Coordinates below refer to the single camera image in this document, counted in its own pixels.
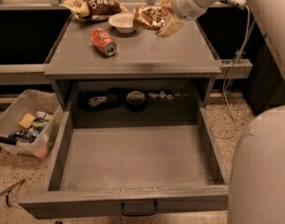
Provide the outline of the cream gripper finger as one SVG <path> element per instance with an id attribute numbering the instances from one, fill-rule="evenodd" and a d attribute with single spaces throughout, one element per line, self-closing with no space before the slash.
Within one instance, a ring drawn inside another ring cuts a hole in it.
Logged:
<path id="1" fill-rule="evenodd" d="M 163 27 L 156 32 L 156 35 L 162 38 L 167 38 L 179 32 L 184 25 L 184 21 L 177 16 L 169 16 L 165 21 Z"/>
<path id="2" fill-rule="evenodd" d="M 172 0 L 161 0 L 159 3 L 160 7 L 171 7 L 172 6 Z"/>

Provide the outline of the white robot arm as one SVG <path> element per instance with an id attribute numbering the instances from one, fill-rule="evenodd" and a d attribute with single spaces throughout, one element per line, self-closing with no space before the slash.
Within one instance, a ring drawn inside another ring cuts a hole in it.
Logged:
<path id="1" fill-rule="evenodd" d="M 179 18 L 194 20 L 221 0 L 171 0 Z M 285 78 L 285 0 L 248 0 Z M 285 224 L 285 105 L 253 119 L 232 163 L 227 224 Z"/>

